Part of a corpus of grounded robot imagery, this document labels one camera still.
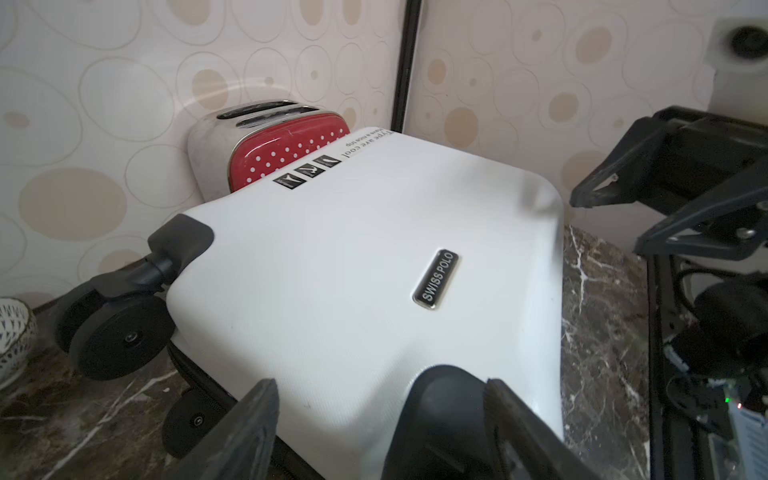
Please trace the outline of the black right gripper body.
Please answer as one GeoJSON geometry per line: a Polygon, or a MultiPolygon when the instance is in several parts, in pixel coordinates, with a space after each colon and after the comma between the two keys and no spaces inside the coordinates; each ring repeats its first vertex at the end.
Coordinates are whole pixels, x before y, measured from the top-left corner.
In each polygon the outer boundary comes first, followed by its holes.
{"type": "Polygon", "coordinates": [[[663,215],[642,256],[741,261],[767,245],[767,128],[672,106],[636,120],[572,191],[575,208],[640,203],[663,215]]]}

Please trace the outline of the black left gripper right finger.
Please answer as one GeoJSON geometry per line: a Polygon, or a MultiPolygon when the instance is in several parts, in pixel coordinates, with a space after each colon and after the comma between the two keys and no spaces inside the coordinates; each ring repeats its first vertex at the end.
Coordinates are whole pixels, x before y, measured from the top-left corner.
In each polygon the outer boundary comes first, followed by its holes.
{"type": "Polygon", "coordinates": [[[502,380],[487,381],[483,415],[496,479],[598,477],[502,380]]]}

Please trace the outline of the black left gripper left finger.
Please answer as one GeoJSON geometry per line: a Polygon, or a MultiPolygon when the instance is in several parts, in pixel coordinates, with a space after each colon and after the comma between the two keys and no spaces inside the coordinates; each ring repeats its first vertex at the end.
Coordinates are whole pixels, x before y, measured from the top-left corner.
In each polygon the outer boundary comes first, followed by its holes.
{"type": "Polygon", "coordinates": [[[188,390],[164,422],[164,446],[179,459],[168,477],[267,478],[279,406],[273,379],[259,381],[228,411],[199,390],[188,390]]]}

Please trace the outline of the white hard shell suitcase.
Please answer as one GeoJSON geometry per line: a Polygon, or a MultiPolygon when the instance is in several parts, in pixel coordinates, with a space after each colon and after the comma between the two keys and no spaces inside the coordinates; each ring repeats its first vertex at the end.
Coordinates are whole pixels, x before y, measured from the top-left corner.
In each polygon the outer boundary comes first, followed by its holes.
{"type": "Polygon", "coordinates": [[[167,221],[54,338],[94,380],[167,351],[226,411],[275,380],[298,477],[492,479],[488,380],[563,439],[562,229],[545,178],[366,128],[167,221]]]}

